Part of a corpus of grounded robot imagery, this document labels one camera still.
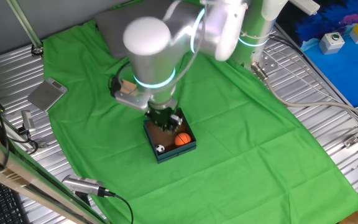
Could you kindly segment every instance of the metal connector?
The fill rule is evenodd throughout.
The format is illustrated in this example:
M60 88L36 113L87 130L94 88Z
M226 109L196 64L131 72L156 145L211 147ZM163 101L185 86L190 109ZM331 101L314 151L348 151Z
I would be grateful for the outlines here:
M266 73L261 69L261 67L258 65L257 62L254 62L251 64L251 69L253 69L254 72L256 72L256 74L258 74L259 78L264 81L266 79L268 79L268 76L266 75Z

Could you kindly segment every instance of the blue fabric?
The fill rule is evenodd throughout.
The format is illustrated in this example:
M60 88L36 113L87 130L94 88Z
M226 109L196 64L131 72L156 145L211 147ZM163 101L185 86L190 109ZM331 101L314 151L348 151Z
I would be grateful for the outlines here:
M350 103L357 107L358 44L355 44L349 35L345 35L343 38L345 44L336 54L324 55L317 40L305 53Z

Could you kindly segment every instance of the orange ball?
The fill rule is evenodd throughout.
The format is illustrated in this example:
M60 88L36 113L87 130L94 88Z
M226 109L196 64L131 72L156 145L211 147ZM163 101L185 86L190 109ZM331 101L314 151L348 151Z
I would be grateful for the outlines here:
M180 133L175 138L175 145L177 146L183 146L189 142L191 142L191 137L187 133Z

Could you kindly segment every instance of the green screen fabric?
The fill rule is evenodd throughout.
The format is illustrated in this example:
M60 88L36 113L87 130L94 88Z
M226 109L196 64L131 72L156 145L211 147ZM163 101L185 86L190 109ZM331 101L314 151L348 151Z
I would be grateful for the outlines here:
M197 148L158 164L144 114L109 94L109 77L127 60L110 56L95 22L44 48L45 78L68 88L49 111L63 152L78 175L128 200L135 223L336 223L358 210L316 139L235 63L197 56L175 93ZM94 200L113 223L129 223L119 199Z

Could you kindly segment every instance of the soccer ball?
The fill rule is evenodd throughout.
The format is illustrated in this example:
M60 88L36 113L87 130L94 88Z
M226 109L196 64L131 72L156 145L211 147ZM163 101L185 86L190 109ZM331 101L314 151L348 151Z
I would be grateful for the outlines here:
M158 146L155 147L155 150L156 150L159 154L161 154L161 153L163 153L163 152L165 151L165 148L164 148L162 145L158 145Z

